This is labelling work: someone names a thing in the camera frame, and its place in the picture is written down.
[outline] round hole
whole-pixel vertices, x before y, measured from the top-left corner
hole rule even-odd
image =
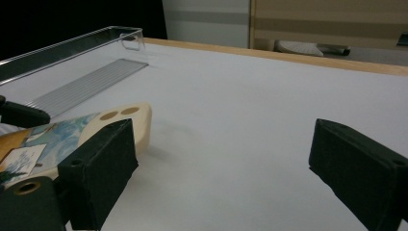
[[[32,193],[36,189],[38,189],[40,185],[41,185],[41,183],[37,182],[37,181],[36,182],[28,182],[28,183],[18,187],[18,189],[16,189],[14,193],[17,194],[17,195]]]
[[[111,113],[102,115],[99,119],[100,120],[107,120],[107,119],[115,117],[116,115],[117,115],[117,112],[111,112]]]
[[[73,160],[73,161],[71,162],[71,165],[72,165],[73,167],[76,167],[76,166],[80,165],[81,163],[82,163],[82,160]]]
[[[122,115],[129,115],[129,114],[133,114],[135,112],[137,112],[139,110],[139,108],[135,107],[135,108],[128,108],[125,109],[121,112]]]
[[[393,160],[393,162],[394,162],[396,165],[405,166],[405,163],[403,163],[403,162],[401,162],[401,161]]]

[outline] beige object with holes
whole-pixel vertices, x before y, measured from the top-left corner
hole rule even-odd
[[[125,105],[99,114],[85,127],[78,140],[78,146],[106,125],[126,118],[132,118],[136,153],[140,156],[146,150],[150,140],[152,110],[148,103]]]

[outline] table surface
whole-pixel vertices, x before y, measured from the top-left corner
hole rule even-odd
[[[405,67],[146,41],[148,67],[55,120],[152,107],[150,146],[104,230],[367,230],[309,169],[315,122],[408,156]],[[45,78],[0,90],[26,102],[64,83]]]

